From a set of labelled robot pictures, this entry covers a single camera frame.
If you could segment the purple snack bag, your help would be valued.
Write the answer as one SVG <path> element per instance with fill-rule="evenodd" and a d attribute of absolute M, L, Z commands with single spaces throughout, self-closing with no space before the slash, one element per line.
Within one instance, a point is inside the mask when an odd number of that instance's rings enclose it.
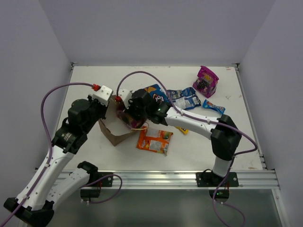
<path fill-rule="evenodd" d="M 210 98 L 217 88 L 219 78 L 206 66 L 201 66 L 197 78 L 193 83 L 193 88 L 206 98 Z"/>
<path fill-rule="evenodd" d="M 144 117 L 135 117 L 133 113 L 130 113 L 125 107 L 116 108 L 117 117 L 130 129 L 138 129 L 146 122 Z"/>

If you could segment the blue Doritos bag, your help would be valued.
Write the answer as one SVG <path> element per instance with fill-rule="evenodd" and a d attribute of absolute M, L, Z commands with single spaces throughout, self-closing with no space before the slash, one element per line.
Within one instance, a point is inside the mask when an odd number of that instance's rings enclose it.
<path fill-rule="evenodd" d="M 144 88 L 144 90 L 147 91 L 155 101 L 169 103 L 169 99 L 166 93 L 161 89 L 158 84 L 147 86 Z"/>

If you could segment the brown paper bag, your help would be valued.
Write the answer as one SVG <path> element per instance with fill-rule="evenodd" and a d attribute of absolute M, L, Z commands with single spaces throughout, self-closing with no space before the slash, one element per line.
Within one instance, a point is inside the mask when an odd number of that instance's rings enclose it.
<path fill-rule="evenodd" d="M 141 131 L 146 123 L 138 129 L 128 128 L 116 115 L 116 108 L 122 106 L 124 107 L 123 103 L 116 102 L 115 95 L 112 95 L 109 100 L 106 119 L 99 119 L 98 121 L 101 132 L 114 147 Z"/>

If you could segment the orange snack bag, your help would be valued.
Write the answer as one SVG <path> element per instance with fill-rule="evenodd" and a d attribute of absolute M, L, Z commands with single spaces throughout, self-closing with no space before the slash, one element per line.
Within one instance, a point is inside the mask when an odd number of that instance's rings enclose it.
<path fill-rule="evenodd" d="M 137 149 L 167 155 L 173 133 L 144 126 L 139 134 Z"/>

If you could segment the blue white cookie bag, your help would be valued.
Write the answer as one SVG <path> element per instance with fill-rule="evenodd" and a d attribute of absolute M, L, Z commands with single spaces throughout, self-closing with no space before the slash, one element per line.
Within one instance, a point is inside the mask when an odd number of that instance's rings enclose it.
<path fill-rule="evenodd" d="M 187 87 L 183 90 L 168 90 L 168 94 L 178 108 L 191 110 L 201 106 L 201 101 L 193 87 Z"/>

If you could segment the yellow M&M pack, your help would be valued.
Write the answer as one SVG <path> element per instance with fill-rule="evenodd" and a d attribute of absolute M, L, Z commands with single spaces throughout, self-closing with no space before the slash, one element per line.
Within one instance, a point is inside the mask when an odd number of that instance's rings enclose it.
<path fill-rule="evenodd" d="M 185 128 L 182 128 L 182 127 L 178 127 L 176 126 L 175 128 L 177 128 L 178 130 L 180 130 L 184 135 L 187 135 L 189 130 L 188 129 L 185 129 Z"/>

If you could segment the small blue M&M pack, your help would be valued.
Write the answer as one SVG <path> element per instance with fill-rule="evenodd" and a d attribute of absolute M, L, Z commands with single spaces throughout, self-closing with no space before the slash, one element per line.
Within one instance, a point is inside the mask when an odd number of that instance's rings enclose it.
<path fill-rule="evenodd" d="M 202 104 L 202 107 L 205 108 L 205 109 L 211 109 L 213 111 L 216 111 L 221 115 L 223 115 L 224 112 L 225 112 L 225 107 L 214 105 L 213 103 L 211 103 L 207 99 L 204 100 L 204 102 Z"/>

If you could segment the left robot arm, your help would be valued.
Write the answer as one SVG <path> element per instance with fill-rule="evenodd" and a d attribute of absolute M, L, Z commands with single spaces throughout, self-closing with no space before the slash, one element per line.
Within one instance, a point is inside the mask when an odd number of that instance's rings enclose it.
<path fill-rule="evenodd" d="M 16 198 L 5 201 L 7 210 L 31 227 L 45 227 L 59 205 L 79 187 L 97 183 L 98 168 L 86 161 L 59 184 L 55 181 L 85 143 L 95 123 L 105 118 L 110 98 L 109 93 L 97 93 L 72 103 L 52 140 L 52 150 L 25 189 Z"/>

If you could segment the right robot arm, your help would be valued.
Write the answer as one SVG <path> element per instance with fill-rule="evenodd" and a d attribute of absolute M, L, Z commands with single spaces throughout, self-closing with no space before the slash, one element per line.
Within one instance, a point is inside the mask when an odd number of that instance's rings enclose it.
<path fill-rule="evenodd" d="M 209 139 L 215 155 L 209 179 L 218 186 L 228 180 L 228 170 L 241 140 L 241 134 L 229 116 L 215 118 L 193 114 L 169 102 L 154 100 L 145 89 L 134 92 L 120 89 L 119 96 L 127 112 L 136 120 L 182 127 Z"/>

